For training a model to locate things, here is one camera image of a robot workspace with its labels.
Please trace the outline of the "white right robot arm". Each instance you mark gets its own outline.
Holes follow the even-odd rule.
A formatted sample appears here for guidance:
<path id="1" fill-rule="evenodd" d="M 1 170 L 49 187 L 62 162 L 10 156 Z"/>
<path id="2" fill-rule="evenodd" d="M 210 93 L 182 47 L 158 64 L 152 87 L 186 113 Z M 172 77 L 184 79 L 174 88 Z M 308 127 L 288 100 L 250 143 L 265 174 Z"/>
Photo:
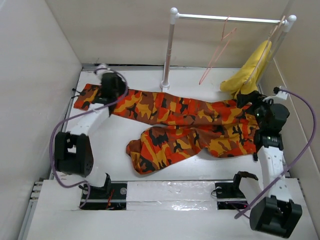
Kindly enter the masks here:
<path id="1" fill-rule="evenodd" d="M 262 171 L 262 184 L 253 173 L 238 172 L 231 184 L 231 191 L 237 197 L 245 196 L 250 211 L 249 225 L 254 231 L 288 239 L 300 220 L 302 206 L 294 203 L 286 184 L 286 169 L 283 166 L 284 144 L 281 130 L 290 115 L 289 110 L 275 99 L 286 100 L 286 93 L 265 96 L 258 91 L 239 93 L 238 108 L 255 117 L 258 130 L 253 143 Z"/>

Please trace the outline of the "orange camouflage trousers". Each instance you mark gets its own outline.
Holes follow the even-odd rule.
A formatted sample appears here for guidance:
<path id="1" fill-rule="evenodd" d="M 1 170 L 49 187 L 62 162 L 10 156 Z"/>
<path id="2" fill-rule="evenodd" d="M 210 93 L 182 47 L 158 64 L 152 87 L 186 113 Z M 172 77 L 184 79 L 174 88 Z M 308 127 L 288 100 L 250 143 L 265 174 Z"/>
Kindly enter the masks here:
<path id="1" fill-rule="evenodd" d="M 109 101 L 109 112 L 148 124 L 126 153 L 134 170 L 150 174 L 207 149 L 216 158 L 256 152 L 255 118 L 234 99 L 206 102 L 166 92 L 130 89 L 123 99 Z"/>

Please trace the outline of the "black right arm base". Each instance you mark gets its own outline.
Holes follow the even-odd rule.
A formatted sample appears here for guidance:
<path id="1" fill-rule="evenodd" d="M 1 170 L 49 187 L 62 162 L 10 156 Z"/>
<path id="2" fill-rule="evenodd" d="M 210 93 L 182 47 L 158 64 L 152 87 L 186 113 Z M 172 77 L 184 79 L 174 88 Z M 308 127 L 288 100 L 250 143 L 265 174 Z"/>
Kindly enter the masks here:
<path id="1" fill-rule="evenodd" d="M 232 181 L 215 182 L 211 196 L 216 199 L 218 210 L 243 210 L 248 206 L 244 194 Z"/>

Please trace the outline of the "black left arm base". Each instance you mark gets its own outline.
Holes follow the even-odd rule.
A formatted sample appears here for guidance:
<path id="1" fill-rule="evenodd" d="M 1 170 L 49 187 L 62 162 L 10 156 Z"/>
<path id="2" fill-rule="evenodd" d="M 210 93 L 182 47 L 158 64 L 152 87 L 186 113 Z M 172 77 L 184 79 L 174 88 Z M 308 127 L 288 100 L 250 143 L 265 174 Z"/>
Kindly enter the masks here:
<path id="1" fill-rule="evenodd" d="M 120 211 L 127 209 L 127 188 L 125 181 L 110 181 L 104 187 L 81 187 L 80 209 L 88 211 Z"/>

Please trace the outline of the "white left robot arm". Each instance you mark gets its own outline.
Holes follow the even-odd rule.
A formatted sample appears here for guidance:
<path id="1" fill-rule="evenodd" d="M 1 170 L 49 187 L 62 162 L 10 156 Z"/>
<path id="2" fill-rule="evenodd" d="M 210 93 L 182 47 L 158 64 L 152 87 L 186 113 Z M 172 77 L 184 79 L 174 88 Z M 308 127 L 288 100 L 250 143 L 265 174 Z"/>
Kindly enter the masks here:
<path id="1" fill-rule="evenodd" d="M 86 195 L 97 194 L 107 198 L 111 194 L 110 176 L 99 169 L 94 161 L 90 136 L 113 113 L 118 102 L 128 95 L 129 87 L 125 77 L 108 67 L 99 67 L 94 71 L 99 84 L 88 83 L 77 93 L 73 105 L 81 110 L 72 119 L 78 122 L 69 131 L 54 131 L 50 143 L 50 164 L 58 183 L 66 188 L 58 173 L 77 175 L 82 181 L 77 186 Z"/>

